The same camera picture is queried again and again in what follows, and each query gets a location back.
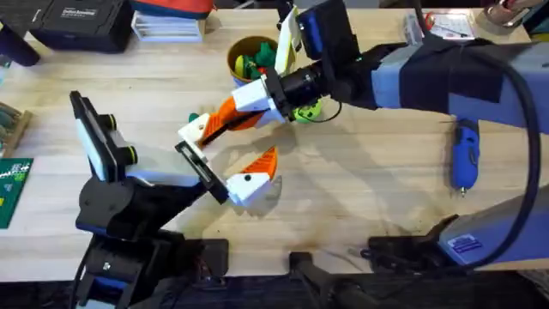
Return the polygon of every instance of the black case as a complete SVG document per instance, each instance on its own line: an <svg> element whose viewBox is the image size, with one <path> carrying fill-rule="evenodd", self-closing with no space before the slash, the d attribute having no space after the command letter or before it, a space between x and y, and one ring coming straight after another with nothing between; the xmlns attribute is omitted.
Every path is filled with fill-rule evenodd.
<svg viewBox="0 0 549 309"><path fill-rule="evenodd" d="M51 49L123 52L133 14L127 0L50 0L29 31Z"/></svg>

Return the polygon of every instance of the blue label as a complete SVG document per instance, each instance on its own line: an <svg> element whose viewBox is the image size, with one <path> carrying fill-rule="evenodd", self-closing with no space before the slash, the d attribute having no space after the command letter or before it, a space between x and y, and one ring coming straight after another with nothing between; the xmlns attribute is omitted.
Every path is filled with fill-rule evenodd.
<svg viewBox="0 0 549 309"><path fill-rule="evenodd" d="M458 254L482 247L482 244L471 234L448 240L448 245Z"/></svg>

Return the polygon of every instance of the blue glue gun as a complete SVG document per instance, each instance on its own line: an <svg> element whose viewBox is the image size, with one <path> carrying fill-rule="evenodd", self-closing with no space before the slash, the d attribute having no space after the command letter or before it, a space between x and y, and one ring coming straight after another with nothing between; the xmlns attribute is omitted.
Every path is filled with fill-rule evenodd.
<svg viewBox="0 0 549 309"><path fill-rule="evenodd" d="M477 120L458 118L452 148L452 185L465 196L479 175L480 136Z"/></svg>

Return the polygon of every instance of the wooden table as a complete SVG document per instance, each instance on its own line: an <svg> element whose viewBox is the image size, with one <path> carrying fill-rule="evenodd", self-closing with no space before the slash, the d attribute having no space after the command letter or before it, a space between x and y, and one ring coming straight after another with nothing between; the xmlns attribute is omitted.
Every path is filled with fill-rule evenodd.
<svg viewBox="0 0 549 309"><path fill-rule="evenodd" d="M406 12L350 9L361 49L403 41ZM75 229L78 195L90 172L76 138L69 91L79 90L99 112L115 114L129 141L172 149L191 112L215 109L234 88L226 65L231 43L258 34L275 39L277 21L274 10L220 10L208 20L203 44L133 41L125 54L110 56L37 47L40 65L13 65L0 101L36 115L15 153L35 161L11 225L0 231L0 281L69 280L90 239L90 233ZM522 28L509 36L479 34L499 43L528 40ZM298 64L307 63L301 53ZM326 115L335 110L333 101L323 102ZM313 251L317 264L330 272L369 271L349 251L368 237L424 233L447 215L522 193L523 130L481 123L480 178L461 198L447 181L451 128L451 118L436 113L344 106L326 124L227 133L207 148L214 169L233 173L278 145L278 190L252 209L205 196L168 228L190 238L228 239L231 276L284 274L288 252L298 250ZM549 161L549 152L543 160Z"/></svg>

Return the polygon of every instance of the yellow bowl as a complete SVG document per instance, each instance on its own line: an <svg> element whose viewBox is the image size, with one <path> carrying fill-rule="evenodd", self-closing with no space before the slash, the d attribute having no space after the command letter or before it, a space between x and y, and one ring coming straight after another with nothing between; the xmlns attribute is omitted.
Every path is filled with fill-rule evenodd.
<svg viewBox="0 0 549 309"><path fill-rule="evenodd" d="M251 36L239 40L229 49L229 52L226 55L226 62L229 66L229 70L231 71L232 79L238 87L244 86L245 84L251 82L251 79L243 78L242 76L237 75L234 71L234 64L236 63L238 56L248 55L253 57L259 52L262 42L268 42L268 45L273 49L273 51L276 51L276 48L278 47L276 41L271 38Z"/></svg>

